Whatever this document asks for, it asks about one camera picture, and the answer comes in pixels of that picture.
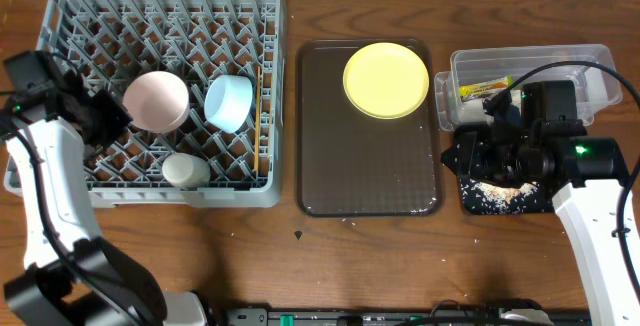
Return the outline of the green snack wrapper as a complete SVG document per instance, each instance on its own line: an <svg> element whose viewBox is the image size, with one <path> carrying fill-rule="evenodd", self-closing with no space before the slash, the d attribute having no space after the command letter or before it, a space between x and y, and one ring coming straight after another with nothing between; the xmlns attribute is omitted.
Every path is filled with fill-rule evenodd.
<svg viewBox="0 0 640 326"><path fill-rule="evenodd" d="M492 97L512 84L511 76L459 87L462 102Z"/></svg>

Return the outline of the pink bowl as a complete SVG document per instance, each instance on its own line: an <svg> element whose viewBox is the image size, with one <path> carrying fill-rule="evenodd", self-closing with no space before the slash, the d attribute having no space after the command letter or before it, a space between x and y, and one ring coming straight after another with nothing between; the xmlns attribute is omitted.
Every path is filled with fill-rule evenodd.
<svg viewBox="0 0 640 326"><path fill-rule="evenodd" d="M185 82L166 71L153 71L136 78L126 89L123 106L132 125L153 133L179 128L190 111Z"/></svg>

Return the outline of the yellow round plate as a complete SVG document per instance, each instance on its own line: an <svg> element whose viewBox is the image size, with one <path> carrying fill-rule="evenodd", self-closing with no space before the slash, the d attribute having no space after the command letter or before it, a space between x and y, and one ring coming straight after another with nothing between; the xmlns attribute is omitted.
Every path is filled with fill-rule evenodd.
<svg viewBox="0 0 640 326"><path fill-rule="evenodd" d="M425 62L407 46L377 42L360 48L347 61L344 93L361 113L383 120L416 111L426 100L430 76Z"/></svg>

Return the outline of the small white cup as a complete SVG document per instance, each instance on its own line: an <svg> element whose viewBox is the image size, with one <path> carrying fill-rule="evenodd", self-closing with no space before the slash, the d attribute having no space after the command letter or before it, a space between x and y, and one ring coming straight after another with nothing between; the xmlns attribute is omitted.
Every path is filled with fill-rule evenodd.
<svg viewBox="0 0 640 326"><path fill-rule="evenodd" d="M174 153L162 164L164 178L174 187L193 189L206 185L211 178L205 160L186 153Z"/></svg>

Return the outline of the light blue bowl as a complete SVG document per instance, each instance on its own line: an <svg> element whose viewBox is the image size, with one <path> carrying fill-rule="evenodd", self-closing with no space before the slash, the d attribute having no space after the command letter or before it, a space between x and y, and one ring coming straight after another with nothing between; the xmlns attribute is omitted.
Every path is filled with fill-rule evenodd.
<svg viewBox="0 0 640 326"><path fill-rule="evenodd" d="M208 88L204 102L205 118L225 133L234 133L244 124L252 100L253 85L249 78L221 75Z"/></svg>

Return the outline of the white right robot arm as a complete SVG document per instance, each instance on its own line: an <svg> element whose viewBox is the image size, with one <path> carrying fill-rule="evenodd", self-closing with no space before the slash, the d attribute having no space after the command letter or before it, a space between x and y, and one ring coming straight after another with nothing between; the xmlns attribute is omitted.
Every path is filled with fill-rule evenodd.
<svg viewBox="0 0 640 326"><path fill-rule="evenodd" d="M569 238L593 324L638 324L628 268L639 259L639 232L625 192L631 175L617 142L588 136L570 81L524 85L517 110L518 125L495 118L458 127L442 163L460 180L503 188L537 184Z"/></svg>

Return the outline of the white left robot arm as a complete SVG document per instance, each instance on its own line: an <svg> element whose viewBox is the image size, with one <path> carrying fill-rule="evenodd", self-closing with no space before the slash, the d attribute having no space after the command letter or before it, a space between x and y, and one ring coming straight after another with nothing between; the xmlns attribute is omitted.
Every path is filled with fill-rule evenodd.
<svg viewBox="0 0 640 326"><path fill-rule="evenodd" d="M130 116L106 91L87 92L59 53L25 51L4 62L14 89L1 140L18 169L27 221L24 272L5 301L26 325L212 325L196 292L164 292L141 264L108 242L85 181L86 156L104 150Z"/></svg>

